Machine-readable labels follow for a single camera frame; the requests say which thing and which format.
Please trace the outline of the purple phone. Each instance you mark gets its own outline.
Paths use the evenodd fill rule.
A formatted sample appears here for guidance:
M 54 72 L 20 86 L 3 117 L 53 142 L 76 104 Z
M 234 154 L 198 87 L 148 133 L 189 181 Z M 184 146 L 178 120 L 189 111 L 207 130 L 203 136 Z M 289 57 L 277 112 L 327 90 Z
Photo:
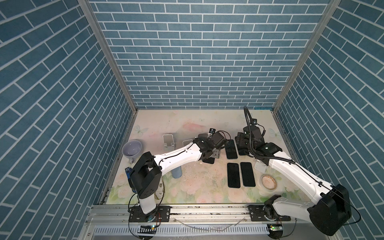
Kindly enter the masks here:
M 238 158 L 236 145 L 234 140 L 227 141 L 225 145 L 226 156 L 228 160 L 234 160 Z

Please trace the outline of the black phone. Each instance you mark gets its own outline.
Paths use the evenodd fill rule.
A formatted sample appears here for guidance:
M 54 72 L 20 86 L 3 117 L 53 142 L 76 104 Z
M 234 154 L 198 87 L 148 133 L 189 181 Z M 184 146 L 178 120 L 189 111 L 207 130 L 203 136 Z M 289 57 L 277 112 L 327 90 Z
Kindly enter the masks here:
M 241 162 L 240 167 L 244 187 L 254 188 L 256 186 L 256 182 L 252 164 L 249 162 Z
M 228 172 L 228 187 L 239 189 L 241 187 L 240 173 L 238 171 Z

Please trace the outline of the white folding stand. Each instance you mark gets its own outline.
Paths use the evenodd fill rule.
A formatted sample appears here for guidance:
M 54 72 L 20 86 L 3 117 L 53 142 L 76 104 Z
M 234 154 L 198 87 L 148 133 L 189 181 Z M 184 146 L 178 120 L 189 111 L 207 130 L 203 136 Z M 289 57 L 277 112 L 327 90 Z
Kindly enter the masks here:
M 262 161 L 256 160 L 254 169 L 257 170 L 258 172 L 264 174 L 267 169 L 267 165 L 265 165 Z

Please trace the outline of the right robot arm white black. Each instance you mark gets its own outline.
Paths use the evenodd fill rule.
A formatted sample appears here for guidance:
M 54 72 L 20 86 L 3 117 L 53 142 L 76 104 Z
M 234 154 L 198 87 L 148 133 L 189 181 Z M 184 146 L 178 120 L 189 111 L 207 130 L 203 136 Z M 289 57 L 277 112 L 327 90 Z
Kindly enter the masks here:
M 265 201 L 264 214 L 276 221 L 288 216 L 312 223 L 321 233 L 333 236 L 341 227 L 350 225 L 349 219 L 355 207 L 351 204 L 349 191 L 342 185 L 317 177 L 292 160 L 274 143 L 265 143 L 263 138 L 239 132 L 235 137 L 238 150 L 247 150 L 257 163 L 270 167 L 294 183 L 309 201 L 289 200 L 274 195 Z

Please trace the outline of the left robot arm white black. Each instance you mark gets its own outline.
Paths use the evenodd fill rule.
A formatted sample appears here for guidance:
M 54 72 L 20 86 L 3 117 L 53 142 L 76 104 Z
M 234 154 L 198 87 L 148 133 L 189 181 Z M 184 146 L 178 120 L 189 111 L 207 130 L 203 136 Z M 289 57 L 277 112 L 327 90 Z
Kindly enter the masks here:
M 139 199 L 144 215 L 154 213 L 158 205 L 155 201 L 162 176 L 185 164 L 212 157 L 215 150 L 225 146 L 227 140 L 220 133 L 206 138 L 195 138 L 188 145 L 165 154 L 143 153 L 130 170 L 129 184 Z

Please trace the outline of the tape roll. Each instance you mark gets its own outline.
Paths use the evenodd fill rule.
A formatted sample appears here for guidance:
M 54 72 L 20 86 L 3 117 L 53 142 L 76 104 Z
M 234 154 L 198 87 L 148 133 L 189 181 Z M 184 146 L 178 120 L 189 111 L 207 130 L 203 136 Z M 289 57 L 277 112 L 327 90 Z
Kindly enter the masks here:
M 260 182 L 261 185 L 269 191 L 275 190 L 278 186 L 276 179 L 273 176 L 267 174 L 261 176 Z

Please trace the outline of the patterned glasses case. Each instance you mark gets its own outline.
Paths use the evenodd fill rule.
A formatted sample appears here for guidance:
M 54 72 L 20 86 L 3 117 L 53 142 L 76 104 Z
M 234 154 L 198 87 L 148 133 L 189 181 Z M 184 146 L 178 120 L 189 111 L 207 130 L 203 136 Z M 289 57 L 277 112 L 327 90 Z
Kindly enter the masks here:
M 165 193 L 164 181 L 160 180 L 158 189 L 155 192 L 155 199 L 161 200 L 164 196 L 164 193 Z

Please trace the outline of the blue small box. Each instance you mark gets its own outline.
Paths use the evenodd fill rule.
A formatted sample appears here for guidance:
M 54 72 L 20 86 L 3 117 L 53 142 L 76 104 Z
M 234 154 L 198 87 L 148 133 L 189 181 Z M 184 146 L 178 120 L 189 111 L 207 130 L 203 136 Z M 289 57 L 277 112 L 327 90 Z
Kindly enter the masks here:
M 127 179 L 128 179 L 128 183 L 129 183 L 130 188 L 132 189 L 133 188 L 133 184 L 132 184 L 132 180 L 131 180 L 131 170 L 132 170 L 131 167 L 125 168 L 125 173 L 126 173 L 126 176 L 127 176 Z

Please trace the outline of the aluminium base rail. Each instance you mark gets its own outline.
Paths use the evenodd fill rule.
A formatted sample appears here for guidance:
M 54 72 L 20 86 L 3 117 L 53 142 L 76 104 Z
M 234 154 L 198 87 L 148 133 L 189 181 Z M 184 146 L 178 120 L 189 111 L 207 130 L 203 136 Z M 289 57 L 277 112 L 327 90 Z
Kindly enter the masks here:
M 245 204 L 160 204 L 170 206 L 171 215 L 169 222 L 163 223 L 215 223 L 225 224 L 232 222 L 250 222 L 248 205 L 266 205 L 280 216 L 289 216 L 291 221 L 310 222 L 310 210 L 313 203 L 293 201 L 279 198 L 273 203 L 245 203 Z M 129 221 L 131 207 L 139 205 L 93 205 L 86 219 L 86 225 L 126 225 Z M 281 223 L 281 222 L 256 222 L 256 223 Z

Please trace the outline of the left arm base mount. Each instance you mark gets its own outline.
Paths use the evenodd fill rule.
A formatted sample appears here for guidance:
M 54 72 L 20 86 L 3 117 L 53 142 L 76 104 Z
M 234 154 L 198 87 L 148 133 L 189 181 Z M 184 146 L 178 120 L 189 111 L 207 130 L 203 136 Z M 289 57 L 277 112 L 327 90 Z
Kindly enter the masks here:
M 170 206 L 160 206 L 149 214 L 144 214 L 140 206 L 133 206 L 130 211 L 129 221 L 132 223 L 169 222 L 171 215 Z

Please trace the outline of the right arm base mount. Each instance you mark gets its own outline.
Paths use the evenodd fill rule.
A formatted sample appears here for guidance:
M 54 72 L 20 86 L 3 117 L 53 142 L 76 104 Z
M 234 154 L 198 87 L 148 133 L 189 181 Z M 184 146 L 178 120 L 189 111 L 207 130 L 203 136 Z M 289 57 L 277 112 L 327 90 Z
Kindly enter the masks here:
M 248 205 L 247 209 L 252 222 L 289 222 L 291 217 L 280 216 L 266 205 Z

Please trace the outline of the left metal corner post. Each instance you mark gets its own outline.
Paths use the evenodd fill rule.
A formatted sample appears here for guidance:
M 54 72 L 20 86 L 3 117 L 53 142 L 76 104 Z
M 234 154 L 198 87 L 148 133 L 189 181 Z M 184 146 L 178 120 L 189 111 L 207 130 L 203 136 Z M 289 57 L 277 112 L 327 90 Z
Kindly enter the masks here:
M 95 38 L 97 40 L 97 42 L 99 43 L 100 47 L 101 47 L 101 50 L 103 51 L 105 57 L 106 57 L 106 60 L 114 74 L 114 76 L 116 77 L 116 80 L 129 104 L 129 106 L 131 107 L 132 111 L 134 114 L 137 113 L 138 109 L 129 93 L 129 90 L 127 88 L 127 85 L 125 83 L 125 80 L 123 79 L 123 76 L 121 74 L 121 71 L 119 70 L 119 67 L 116 63 L 116 60 L 110 50 L 110 47 L 108 45 L 108 42 L 103 34 L 103 31 L 97 21 L 97 18 L 94 14 L 94 11 L 91 7 L 91 4 L 89 1 L 86 1 L 86 0 L 78 0 L 78 3 L 95 35 Z

